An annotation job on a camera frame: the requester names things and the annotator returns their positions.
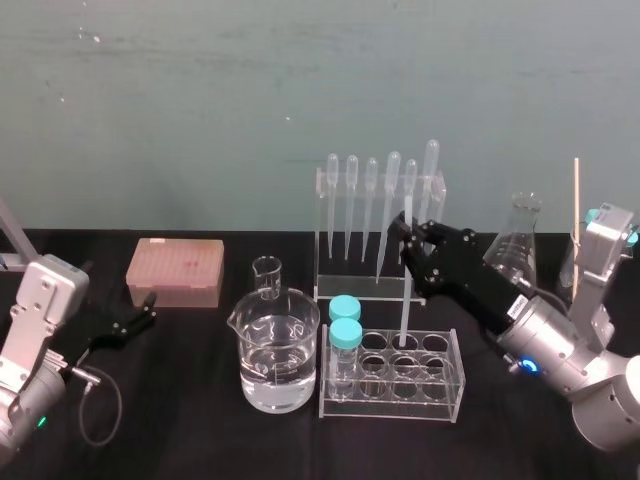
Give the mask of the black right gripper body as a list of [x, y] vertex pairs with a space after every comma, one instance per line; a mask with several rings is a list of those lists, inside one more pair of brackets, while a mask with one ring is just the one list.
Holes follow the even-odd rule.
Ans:
[[442, 229], [444, 240], [426, 254], [437, 274], [433, 296], [446, 296], [494, 335], [507, 331], [536, 297], [487, 264], [470, 229]]

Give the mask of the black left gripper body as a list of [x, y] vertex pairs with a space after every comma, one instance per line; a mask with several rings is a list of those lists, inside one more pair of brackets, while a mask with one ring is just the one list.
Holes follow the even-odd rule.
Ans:
[[119, 342], [119, 327], [96, 327], [74, 334], [69, 340], [69, 371], [79, 368], [95, 351], [117, 348]]

